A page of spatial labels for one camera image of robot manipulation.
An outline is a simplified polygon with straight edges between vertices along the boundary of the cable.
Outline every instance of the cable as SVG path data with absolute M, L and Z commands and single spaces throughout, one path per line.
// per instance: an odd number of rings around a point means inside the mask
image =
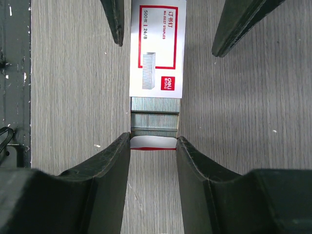
M 7 144 L 12 140 L 13 138 L 13 134 L 14 134 L 14 130 L 12 128 L 8 128 L 8 127 L 3 127 L 0 129 L 0 136 L 2 136 L 3 134 L 5 134 L 6 132 L 8 132 L 8 136 L 6 137 L 6 139 L 0 144 L 0 154 L 1 152 L 4 150 L 4 148 L 7 146 Z

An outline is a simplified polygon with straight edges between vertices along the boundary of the red border on box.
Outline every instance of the red border on box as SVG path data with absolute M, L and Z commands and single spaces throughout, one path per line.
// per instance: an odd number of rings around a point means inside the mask
M 143 68 L 141 66 L 141 31 L 142 31 L 142 8 L 162 8 L 162 9 L 173 9 L 175 10 L 175 48 L 174 48 L 174 65 L 173 67 L 159 67 L 156 69 L 176 69 L 176 38 L 177 38 L 177 10 L 175 6 L 155 6 L 155 5 L 141 5 L 139 11 L 139 25 L 138 25 L 138 68 Z

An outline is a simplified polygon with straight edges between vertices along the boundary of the red logo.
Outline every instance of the red logo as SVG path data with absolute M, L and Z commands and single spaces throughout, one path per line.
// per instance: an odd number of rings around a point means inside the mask
M 175 77 L 161 77 L 161 90 L 174 91 Z

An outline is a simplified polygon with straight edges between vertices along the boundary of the brand logo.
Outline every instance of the brand logo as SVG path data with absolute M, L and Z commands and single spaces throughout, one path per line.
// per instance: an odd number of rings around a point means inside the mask
M 174 91 L 175 77 L 161 77 L 161 90 Z

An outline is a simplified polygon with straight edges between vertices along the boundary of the deli logo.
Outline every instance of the deli logo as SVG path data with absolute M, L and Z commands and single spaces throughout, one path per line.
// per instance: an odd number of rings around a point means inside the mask
M 174 91 L 175 90 L 175 77 L 161 77 L 161 90 Z

